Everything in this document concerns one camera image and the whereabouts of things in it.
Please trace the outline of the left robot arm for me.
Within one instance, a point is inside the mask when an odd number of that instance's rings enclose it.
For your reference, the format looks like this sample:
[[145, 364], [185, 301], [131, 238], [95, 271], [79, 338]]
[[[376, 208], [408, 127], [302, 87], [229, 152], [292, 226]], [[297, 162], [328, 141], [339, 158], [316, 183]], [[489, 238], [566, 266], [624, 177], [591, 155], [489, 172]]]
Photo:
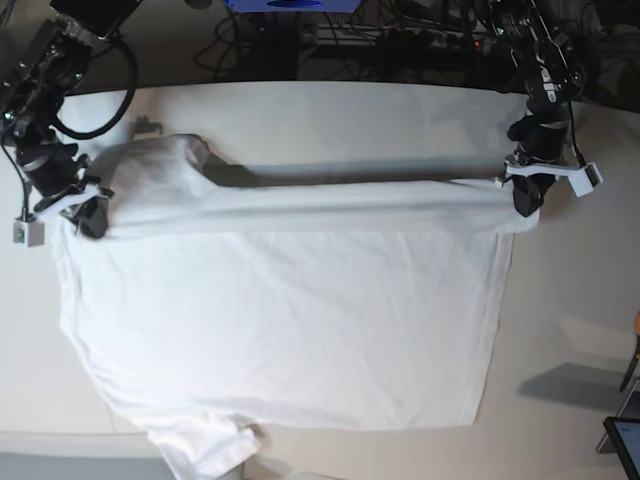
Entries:
[[515, 151], [497, 181], [371, 149], [347, 160], [361, 128], [380, 124], [380, 147], [427, 128], [424, 118], [399, 114], [401, 103], [420, 106], [410, 86], [193, 88], [162, 99], [178, 134], [112, 146], [91, 164], [113, 196], [88, 202], [79, 232], [115, 240], [200, 230], [512, 234], [535, 227], [547, 190], [565, 172], [573, 74], [534, 2], [500, 1], [491, 12], [529, 92], [526, 115], [508, 132]]

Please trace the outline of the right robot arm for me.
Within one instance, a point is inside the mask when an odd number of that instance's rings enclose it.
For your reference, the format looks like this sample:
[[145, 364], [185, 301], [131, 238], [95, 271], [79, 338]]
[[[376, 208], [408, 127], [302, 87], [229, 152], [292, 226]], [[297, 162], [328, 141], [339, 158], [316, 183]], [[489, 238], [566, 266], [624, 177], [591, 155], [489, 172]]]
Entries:
[[[89, 158], [79, 142], [109, 132], [131, 105], [139, 64], [124, 42], [121, 25], [139, 7], [137, 1], [53, 1], [53, 20], [38, 29], [26, 53], [1, 74], [1, 148], [22, 188], [20, 221], [33, 223], [46, 213], [61, 215], [98, 237], [106, 228], [111, 190], [88, 174]], [[102, 126], [76, 131], [58, 113], [66, 96], [83, 81], [98, 57], [95, 41], [122, 54], [128, 84], [122, 102]]]

